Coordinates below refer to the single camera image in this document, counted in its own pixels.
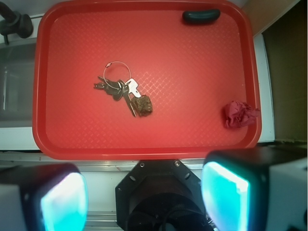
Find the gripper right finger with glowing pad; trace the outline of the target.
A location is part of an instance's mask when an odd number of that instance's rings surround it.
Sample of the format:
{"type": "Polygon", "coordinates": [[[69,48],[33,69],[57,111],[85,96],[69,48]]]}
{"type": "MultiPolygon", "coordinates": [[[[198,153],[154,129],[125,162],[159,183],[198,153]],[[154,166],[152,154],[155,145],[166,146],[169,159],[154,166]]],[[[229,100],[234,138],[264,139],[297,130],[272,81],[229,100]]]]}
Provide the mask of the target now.
{"type": "Polygon", "coordinates": [[[308,152],[286,146],[212,151],[201,194],[220,231],[305,231],[308,152]]]}

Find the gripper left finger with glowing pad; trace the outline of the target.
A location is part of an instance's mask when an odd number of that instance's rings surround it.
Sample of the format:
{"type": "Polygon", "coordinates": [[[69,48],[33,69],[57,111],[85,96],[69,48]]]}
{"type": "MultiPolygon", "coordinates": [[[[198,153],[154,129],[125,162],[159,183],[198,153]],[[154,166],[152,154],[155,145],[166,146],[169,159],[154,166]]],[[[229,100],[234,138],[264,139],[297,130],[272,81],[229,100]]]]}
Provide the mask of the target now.
{"type": "Polygon", "coordinates": [[[2,231],[82,231],[87,213],[88,188],[75,165],[0,169],[2,231]]]}

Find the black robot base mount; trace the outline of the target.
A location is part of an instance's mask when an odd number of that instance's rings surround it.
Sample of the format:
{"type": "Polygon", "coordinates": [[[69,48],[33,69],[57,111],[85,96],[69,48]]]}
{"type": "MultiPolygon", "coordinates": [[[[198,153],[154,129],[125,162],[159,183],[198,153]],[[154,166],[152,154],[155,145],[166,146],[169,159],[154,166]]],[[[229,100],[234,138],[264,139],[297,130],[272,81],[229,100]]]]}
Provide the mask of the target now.
{"type": "Polygon", "coordinates": [[[115,187],[125,231],[211,231],[201,181],[180,160],[141,160],[115,187]]]}

